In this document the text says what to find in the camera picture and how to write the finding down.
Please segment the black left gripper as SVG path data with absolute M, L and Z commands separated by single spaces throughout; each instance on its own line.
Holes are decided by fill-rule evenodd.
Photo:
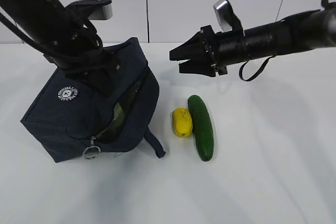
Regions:
M 103 47 L 93 31 L 52 31 L 43 35 L 44 57 L 69 75 L 85 72 L 87 85 L 110 97 L 114 84 L 109 71 L 116 72 L 121 60 L 116 52 Z

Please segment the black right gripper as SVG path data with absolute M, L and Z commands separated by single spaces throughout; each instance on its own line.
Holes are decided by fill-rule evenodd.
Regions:
M 204 26 L 187 42 L 170 50 L 169 59 L 188 60 L 178 65 L 179 73 L 224 75 L 227 66 L 246 59 L 246 38 L 242 29 L 215 33 L 210 25 Z

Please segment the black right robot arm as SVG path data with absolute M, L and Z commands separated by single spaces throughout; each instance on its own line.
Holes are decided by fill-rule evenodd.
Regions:
M 260 68 L 246 81 L 254 80 L 271 58 L 335 47 L 335 2 L 321 0 L 321 9 L 287 16 L 280 21 L 243 29 L 229 0 L 214 6 L 220 32 L 210 25 L 169 52 L 171 61 L 179 61 L 179 72 L 208 77 L 227 74 L 227 67 L 264 58 Z

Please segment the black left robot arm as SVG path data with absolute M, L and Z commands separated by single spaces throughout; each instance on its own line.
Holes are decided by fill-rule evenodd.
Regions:
M 121 67 L 115 52 L 103 47 L 94 20 L 112 17 L 112 0 L 1 0 L 1 23 L 40 51 L 67 78 L 105 96 L 113 93 L 112 74 Z

